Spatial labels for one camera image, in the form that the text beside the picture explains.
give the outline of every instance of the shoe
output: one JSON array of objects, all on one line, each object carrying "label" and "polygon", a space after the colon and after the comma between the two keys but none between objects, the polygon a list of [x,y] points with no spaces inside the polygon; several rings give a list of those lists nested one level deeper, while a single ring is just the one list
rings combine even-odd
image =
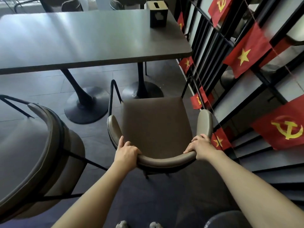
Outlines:
[{"label": "shoe", "polygon": [[116,225],[116,228],[129,228],[127,221],[123,220]]},{"label": "shoe", "polygon": [[158,222],[151,222],[149,228],[163,228]]}]

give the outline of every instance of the black tissue box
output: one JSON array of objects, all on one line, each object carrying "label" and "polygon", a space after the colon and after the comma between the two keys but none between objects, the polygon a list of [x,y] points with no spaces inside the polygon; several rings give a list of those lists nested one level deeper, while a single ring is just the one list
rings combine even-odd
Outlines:
[{"label": "black tissue box", "polygon": [[150,10],[150,27],[165,27],[167,23],[168,7],[164,1],[147,1]]}]

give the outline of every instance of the hand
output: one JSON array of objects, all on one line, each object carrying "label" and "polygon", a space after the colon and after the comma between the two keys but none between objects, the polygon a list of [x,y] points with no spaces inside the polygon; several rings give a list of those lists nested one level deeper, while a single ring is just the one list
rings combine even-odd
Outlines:
[{"label": "hand", "polygon": [[119,139],[113,164],[118,164],[118,166],[128,173],[135,169],[137,155],[142,153],[137,147],[132,146],[131,142],[124,143],[123,138],[124,137],[121,136]]},{"label": "hand", "polygon": [[189,143],[184,153],[189,153],[193,150],[196,151],[196,159],[198,160],[205,160],[210,153],[217,151],[217,149],[211,145],[210,139],[206,134],[195,136],[191,143]]}]

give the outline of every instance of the table base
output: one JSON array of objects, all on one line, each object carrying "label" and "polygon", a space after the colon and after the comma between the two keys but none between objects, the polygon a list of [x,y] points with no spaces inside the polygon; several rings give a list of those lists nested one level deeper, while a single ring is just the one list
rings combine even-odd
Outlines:
[{"label": "table base", "polygon": [[87,87],[83,90],[93,97],[93,104],[80,104],[78,95],[73,93],[66,102],[64,113],[66,117],[77,124],[89,124],[101,119],[108,111],[109,93],[99,87]]},{"label": "table base", "polygon": [[138,92],[138,81],[126,86],[125,89],[123,90],[122,94],[121,94],[121,98],[123,100],[126,99],[135,99],[135,98],[163,98],[164,94],[162,92],[162,90],[155,84],[145,81],[144,85],[146,87],[146,91],[148,93],[147,96],[144,97],[139,97],[137,92]]}]

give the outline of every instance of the tabletop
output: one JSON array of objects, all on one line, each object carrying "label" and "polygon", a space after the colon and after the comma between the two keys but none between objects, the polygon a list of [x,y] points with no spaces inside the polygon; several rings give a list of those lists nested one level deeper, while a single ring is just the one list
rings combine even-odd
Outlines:
[{"label": "tabletop", "polygon": [[149,10],[5,15],[0,74],[188,57],[192,48],[172,13],[150,28]]}]

